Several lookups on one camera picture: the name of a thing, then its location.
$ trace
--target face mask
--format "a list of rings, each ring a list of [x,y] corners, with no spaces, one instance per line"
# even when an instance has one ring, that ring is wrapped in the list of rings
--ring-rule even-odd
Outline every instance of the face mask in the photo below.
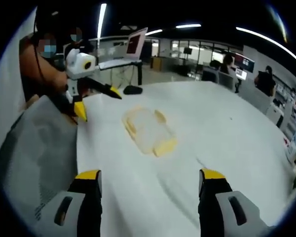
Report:
[[[55,45],[45,45],[44,46],[44,52],[41,52],[40,54],[44,58],[50,58],[56,53],[56,46]]]
[[[70,35],[71,39],[75,42],[78,42],[82,39],[81,35]]]

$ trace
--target white table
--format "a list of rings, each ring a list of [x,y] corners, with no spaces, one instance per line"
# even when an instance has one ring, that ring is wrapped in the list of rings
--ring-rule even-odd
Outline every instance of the white table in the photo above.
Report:
[[[283,133],[260,111],[211,82],[143,86],[122,100],[84,99],[78,171],[102,170],[103,236],[199,236],[199,169],[224,174],[260,209],[267,225],[281,217],[293,181]],[[121,118],[140,105],[160,110],[178,145],[161,158],[143,155]]]

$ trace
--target plastic container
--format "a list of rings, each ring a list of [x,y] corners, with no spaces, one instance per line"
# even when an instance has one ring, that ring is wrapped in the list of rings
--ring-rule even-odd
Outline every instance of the plastic container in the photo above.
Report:
[[[144,154],[154,153],[160,157],[171,152],[177,140],[166,124],[164,115],[155,110],[137,108],[128,111],[122,118],[126,130]]]

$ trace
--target led light strip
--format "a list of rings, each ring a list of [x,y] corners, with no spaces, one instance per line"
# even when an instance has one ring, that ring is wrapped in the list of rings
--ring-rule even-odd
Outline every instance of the led light strip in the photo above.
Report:
[[[285,48],[284,46],[282,46],[281,44],[279,44],[278,42],[264,36],[264,35],[261,35],[259,33],[256,33],[254,31],[250,31],[250,30],[247,30],[247,29],[243,29],[243,28],[240,28],[240,27],[236,27],[237,30],[239,31],[243,31],[243,32],[246,32],[246,33],[249,33],[249,34],[252,34],[252,35],[255,35],[255,36],[258,36],[258,37],[261,37],[262,39],[265,39],[273,44],[275,44],[276,46],[280,47],[281,49],[283,49],[284,51],[286,51],[287,53],[289,53],[293,58],[296,59],[296,55],[294,55],[291,51],[289,51],[287,48]]]
[[[152,35],[152,34],[155,34],[155,33],[159,33],[159,32],[162,32],[162,30],[150,31],[150,32],[146,33],[146,36],[149,36],[149,35]]]
[[[105,14],[106,8],[107,8],[106,3],[101,4],[100,15],[99,15],[99,24],[98,24],[98,33],[97,33],[98,41],[101,38],[103,19],[104,19],[104,14]]]
[[[201,24],[189,24],[189,25],[176,26],[177,29],[180,29],[180,28],[190,28],[190,27],[201,27]]]

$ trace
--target window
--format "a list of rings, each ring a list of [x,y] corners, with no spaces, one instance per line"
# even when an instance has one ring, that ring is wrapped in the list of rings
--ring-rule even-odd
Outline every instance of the window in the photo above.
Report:
[[[199,41],[190,41],[189,42],[189,48],[192,49],[192,53],[187,56],[188,60],[197,63],[198,61],[198,54],[199,54],[199,46],[200,42]]]
[[[198,64],[209,65],[212,61],[213,44],[201,42],[200,53],[198,57]]]
[[[171,42],[171,57],[177,58],[178,57],[178,51],[179,51],[179,41],[173,40]]]
[[[219,53],[219,52],[213,52],[212,60],[217,60],[217,61],[219,61],[219,62],[222,63],[223,58],[224,58],[224,55],[223,55],[222,53]]]
[[[180,40],[179,41],[179,58],[186,58],[186,54],[184,53],[185,47],[188,47],[188,41]]]

